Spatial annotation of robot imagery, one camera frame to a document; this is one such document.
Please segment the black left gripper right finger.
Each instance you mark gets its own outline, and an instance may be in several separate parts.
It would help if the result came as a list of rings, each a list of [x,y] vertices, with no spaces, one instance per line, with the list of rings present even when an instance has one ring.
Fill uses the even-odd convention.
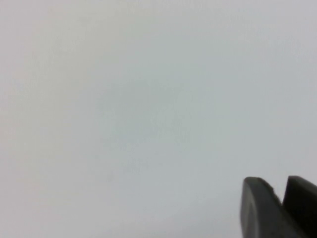
[[[300,176],[289,176],[283,206],[309,238],[317,236],[317,186]]]

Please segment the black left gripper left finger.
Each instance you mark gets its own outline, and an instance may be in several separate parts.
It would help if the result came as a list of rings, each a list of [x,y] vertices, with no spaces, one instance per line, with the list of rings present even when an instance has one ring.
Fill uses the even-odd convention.
[[[301,230],[264,179],[243,180],[240,224],[244,238],[300,238]]]

